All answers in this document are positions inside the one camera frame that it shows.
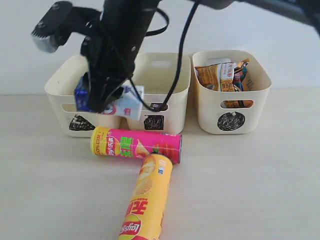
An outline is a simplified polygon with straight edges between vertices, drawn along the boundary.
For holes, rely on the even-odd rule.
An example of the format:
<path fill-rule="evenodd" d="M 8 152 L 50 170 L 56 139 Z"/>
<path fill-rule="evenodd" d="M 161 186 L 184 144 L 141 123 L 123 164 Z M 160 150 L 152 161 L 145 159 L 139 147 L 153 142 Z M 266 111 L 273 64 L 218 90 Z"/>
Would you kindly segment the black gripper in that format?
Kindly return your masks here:
<path fill-rule="evenodd" d="M 123 93 L 123 83 L 133 75 L 135 59 L 152 21 L 151 14 L 91 14 L 84 16 L 86 36 L 81 54 L 88 61 L 87 106 L 101 113 L 106 99 L 113 102 Z"/>

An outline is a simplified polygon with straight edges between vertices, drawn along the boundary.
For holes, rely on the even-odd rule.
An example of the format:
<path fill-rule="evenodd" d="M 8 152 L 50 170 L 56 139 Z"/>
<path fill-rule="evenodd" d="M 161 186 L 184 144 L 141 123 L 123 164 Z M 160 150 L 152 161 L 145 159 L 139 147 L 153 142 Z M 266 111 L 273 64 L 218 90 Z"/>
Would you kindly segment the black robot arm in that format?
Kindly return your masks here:
<path fill-rule="evenodd" d="M 145 37 L 158 35 L 169 26 L 169 17 L 158 8 L 160 0 L 105 0 L 100 16 L 88 21 L 93 35 L 86 35 L 81 54 L 88 61 L 89 71 L 83 82 L 88 92 L 88 107 L 101 113 L 107 105 L 120 98 L 121 85 L 129 80 L 138 100 L 153 112 L 159 112 L 173 94 L 182 68 L 185 38 L 199 5 L 223 10 L 233 2 L 244 2 L 289 19 L 312 26 L 320 36 L 319 0 L 191 0 L 194 2 L 184 24 L 178 47 L 177 67 L 173 83 L 158 108 L 150 108 L 143 101 L 132 81 L 135 59 Z M 165 18 L 166 26 L 147 31 L 155 12 Z"/>

